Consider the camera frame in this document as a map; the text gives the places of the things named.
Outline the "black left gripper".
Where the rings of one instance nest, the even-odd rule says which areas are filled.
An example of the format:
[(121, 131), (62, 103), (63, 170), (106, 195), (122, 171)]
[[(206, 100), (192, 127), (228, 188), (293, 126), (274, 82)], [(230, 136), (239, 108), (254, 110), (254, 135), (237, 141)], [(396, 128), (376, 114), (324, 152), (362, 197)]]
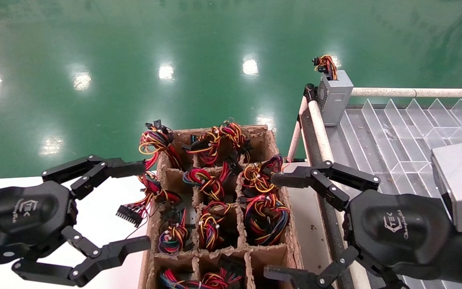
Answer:
[[(23, 280), (84, 287), (101, 271), (122, 266), (129, 254), (149, 250), (148, 236), (98, 248), (72, 227), (77, 219), (72, 197), (84, 199), (110, 177), (119, 179), (144, 172), (144, 160), (125, 162), (89, 155), (46, 169), (40, 185), (0, 188), (0, 265), (22, 258), (12, 270)], [(78, 180), (70, 190), (60, 184), (72, 179)], [(26, 260), (49, 256), (65, 241), (85, 255), (82, 263), (66, 267)]]

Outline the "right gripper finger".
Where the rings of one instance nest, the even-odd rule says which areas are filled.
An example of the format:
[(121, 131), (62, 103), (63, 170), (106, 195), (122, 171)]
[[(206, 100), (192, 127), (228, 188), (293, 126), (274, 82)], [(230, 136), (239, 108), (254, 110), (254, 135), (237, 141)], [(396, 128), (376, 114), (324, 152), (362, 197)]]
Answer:
[(356, 247), (350, 246), (332, 262), (321, 274), (302, 269), (286, 267), (264, 267), (264, 277), (278, 281), (289, 281), (294, 289), (333, 289), (333, 283), (360, 256)]

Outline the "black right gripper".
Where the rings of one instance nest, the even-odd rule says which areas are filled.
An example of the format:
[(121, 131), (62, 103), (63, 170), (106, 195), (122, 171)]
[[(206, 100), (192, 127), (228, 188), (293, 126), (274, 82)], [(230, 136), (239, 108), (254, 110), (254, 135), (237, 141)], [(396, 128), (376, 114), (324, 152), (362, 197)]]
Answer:
[[(335, 182), (364, 192), (350, 201)], [(441, 199), (381, 194), (376, 191), (377, 176), (332, 161), (273, 173), (271, 183), (312, 188), (338, 212), (348, 208), (349, 241), (373, 274), (392, 271), (414, 279), (462, 283), (462, 232), (456, 230)]]

